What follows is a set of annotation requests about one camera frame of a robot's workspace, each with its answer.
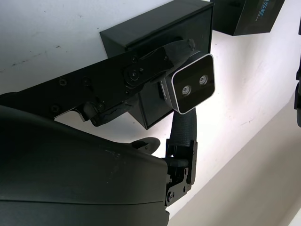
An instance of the camera lens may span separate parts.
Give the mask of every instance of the camera lens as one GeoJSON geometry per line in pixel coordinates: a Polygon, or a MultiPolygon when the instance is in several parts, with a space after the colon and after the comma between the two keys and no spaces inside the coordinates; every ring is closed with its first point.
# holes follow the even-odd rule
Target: camera lens
{"type": "Polygon", "coordinates": [[[191,92],[191,87],[190,86],[185,86],[182,90],[183,96],[188,96],[191,92]]]}
{"type": "Polygon", "coordinates": [[[208,82],[208,76],[207,76],[207,75],[203,75],[203,76],[199,79],[199,84],[200,84],[200,85],[206,85],[207,82],[208,82]]]}

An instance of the black box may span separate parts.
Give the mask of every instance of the black box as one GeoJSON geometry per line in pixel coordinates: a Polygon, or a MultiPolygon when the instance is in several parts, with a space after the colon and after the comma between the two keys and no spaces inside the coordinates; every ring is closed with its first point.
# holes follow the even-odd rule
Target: black box
{"type": "Polygon", "coordinates": [[[270,32],[284,0],[211,0],[213,30],[229,35],[270,32]]]}
{"type": "MultiPolygon", "coordinates": [[[[128,50],[139,57],[170,42],[193,39],[196,49],[210,53],[213,3],[174,0],[115,27],[100,32],[108,57],[128,50]]],[[[159,83],[147,84],[138,94],[139,105],[129,113],[146,129],[173,112],[159,83]]]]}

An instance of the product box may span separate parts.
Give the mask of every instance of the product box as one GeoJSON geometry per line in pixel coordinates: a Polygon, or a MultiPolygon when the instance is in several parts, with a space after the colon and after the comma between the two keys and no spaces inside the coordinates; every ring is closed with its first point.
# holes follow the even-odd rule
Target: product box
{"type": "Polygon", "coordinates": [[[229,35],[270,32],[284,0],[211,0],[213,30],[229,35]]]}

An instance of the gray wall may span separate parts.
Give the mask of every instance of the gray wall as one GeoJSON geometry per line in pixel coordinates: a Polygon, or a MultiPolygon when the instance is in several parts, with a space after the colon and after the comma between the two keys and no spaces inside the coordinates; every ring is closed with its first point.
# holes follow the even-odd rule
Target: gray wall
{"type": "Polygon", "coordinates": [[[300,173],[292,98],[169,226],[287,226],[301,207],[300,173]]]}

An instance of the depth camera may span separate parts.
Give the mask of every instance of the depth camera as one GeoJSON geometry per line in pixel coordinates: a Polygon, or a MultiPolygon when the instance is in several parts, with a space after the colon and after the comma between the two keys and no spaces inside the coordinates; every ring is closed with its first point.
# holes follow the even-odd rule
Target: depth camera
{"type": "Polygon", "coordinates": [[[202,51],[160,81],[166,103],[185,114],[208,99],[215,91],[214,60],[202,51]]]}

